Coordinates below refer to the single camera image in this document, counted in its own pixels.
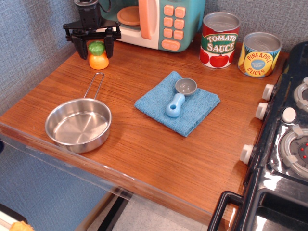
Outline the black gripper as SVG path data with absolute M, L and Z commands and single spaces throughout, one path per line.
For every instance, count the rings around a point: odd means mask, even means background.
M 63 25 L 66 40 L 72 41 L 79 56 L 86 60 L 88 57 L 87 44 L 79 37 L 85 36 L 87 40 L 104 39 L 107 58 L 112 58 L 114 40 L 121 38 L 120 23 L 101 16 L 102 11 L 107 13 L 111 10 L 111 4 L 107 10 L 99 3 L 77 3 L 76 7 L 79 20 Z

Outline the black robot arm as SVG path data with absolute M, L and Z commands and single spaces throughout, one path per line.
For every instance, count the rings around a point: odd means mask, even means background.
M 98 0 L 76 0 L 74 4 L 78 8 L 79 20 L 63 25 L 66 40 L 74 44 L 79 56 L 86 60 L 88 57 L 87 41 L 102 39 L 108 58 L 113 56 L 114 41 L 121 38 L 120 22 L 111 21 L 101 16 L 105 10 Z

